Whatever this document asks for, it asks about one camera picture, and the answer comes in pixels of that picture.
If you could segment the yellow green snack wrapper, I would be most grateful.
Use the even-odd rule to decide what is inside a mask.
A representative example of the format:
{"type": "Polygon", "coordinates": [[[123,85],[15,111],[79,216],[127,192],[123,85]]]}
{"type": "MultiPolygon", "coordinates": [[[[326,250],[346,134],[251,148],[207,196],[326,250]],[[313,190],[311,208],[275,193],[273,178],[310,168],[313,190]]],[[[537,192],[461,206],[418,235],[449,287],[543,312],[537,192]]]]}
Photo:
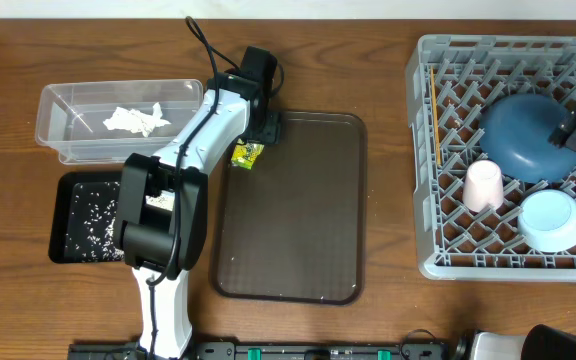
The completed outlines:
{"type": "Polygon", "coordinates": [[[264,145],[254,142],[244,142],[239,139],[234,147],[231,164],[251,170],[257,157],[263,152],[264,145]]]}

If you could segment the dark blue bowl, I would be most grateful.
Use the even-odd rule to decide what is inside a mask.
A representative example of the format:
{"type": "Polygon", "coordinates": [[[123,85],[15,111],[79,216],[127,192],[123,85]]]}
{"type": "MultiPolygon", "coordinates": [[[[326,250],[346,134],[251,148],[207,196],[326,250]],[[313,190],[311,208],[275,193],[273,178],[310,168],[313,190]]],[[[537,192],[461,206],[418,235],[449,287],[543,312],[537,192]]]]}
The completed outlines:
{"type": "Polygon", "coordinates": [[[554,99],[515,94],[495,102],[479,122],[479,145],[502,173],[526,183],[558,182],[576,166],[576,153],[549,142],[569,115],[554,99]]]}

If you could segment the light blue small bowl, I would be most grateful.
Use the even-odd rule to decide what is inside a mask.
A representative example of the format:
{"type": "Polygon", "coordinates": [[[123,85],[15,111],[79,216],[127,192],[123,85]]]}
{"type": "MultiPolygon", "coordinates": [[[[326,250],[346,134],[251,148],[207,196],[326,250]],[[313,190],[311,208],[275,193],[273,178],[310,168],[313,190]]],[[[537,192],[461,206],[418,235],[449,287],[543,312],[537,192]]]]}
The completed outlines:
{"type": "Polygon", "coordinates": [[[532,249],[555,253],[576,246],[576,201],[553,189],[537,191],[520,205],[518,230],[532,249]]]}

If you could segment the pink plastic cup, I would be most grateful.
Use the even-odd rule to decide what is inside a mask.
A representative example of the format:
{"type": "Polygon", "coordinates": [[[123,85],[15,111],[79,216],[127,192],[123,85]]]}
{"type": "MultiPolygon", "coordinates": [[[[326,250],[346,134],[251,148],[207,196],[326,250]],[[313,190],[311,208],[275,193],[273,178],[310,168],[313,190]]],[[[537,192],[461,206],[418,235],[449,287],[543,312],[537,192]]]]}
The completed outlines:
{"type": "Polygon", "coordinates": [[[500,167],[490,160],[472,163],[466,173],[462,201],[471,211],[498,209],[503,204],[503,181],[500,167]]]}

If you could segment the white tissue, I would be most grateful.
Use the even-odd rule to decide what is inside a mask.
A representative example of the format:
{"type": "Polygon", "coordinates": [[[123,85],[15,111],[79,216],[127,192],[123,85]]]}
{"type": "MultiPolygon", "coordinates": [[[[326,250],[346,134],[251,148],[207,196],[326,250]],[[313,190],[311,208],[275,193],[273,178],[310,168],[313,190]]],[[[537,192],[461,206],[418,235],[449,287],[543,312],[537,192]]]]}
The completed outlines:
{"type": "Polygon", "coordinates": [[[155,129],[170,124],[170,121],[163,118],[159,102],[152,106],[151,114],[143,113],[137,109],[117,107],[111,117],[103,121],[103,125],[109,131],[123,130],[132,134],[140,133],[143,137],[149,137],[155,129]]]}

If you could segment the wooden chopstick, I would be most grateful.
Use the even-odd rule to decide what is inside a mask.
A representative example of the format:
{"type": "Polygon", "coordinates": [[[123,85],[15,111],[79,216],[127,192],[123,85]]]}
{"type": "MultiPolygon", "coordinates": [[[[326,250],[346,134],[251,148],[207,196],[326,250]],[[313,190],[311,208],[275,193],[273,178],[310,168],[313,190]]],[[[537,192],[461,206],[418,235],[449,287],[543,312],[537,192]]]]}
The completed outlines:
{"type": "Polygon", "coordinates": [[[439,138],[439,124],[438,124],[438,114],[437,114],[437,95],[436,95],[436,83],[435,83],[435,73],[434,68],[430,66],[430,94],[431,94],[431,106],[432,106],[432,116],[433,116],[433,132],[434,132],[434,148],[436,155],[437,166],[442,165],[442,154],[441,145],[439,138]]]}

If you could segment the white rice pile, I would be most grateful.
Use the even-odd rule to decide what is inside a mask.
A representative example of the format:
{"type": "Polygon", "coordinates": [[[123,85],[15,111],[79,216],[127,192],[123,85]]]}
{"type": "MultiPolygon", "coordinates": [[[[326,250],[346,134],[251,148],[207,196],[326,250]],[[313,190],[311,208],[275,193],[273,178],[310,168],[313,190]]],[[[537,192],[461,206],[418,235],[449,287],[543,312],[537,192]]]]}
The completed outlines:
{"type": "Polygon", "coordinates": [[[113,241],[119,190],[118,181],[74,185],[64,235],[66,263],[124,260],[113,241]]]}

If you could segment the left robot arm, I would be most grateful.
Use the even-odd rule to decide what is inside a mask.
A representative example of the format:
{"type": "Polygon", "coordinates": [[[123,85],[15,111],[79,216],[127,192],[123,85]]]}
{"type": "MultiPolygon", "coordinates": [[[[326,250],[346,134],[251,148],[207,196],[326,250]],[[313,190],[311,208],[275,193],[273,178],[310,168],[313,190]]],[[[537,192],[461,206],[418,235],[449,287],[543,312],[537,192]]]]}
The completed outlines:
{"type": "Polygon", "coordinates": [[[208,178],[235,140],[276,139],[268,109],[273,82],[272,73],[216,74],[176,137],[150,156],[130,155],[123,165],[114,244],[141,296],[141,359],[179,359],[191,340],[188,278],[206,239],[208,178]]]}

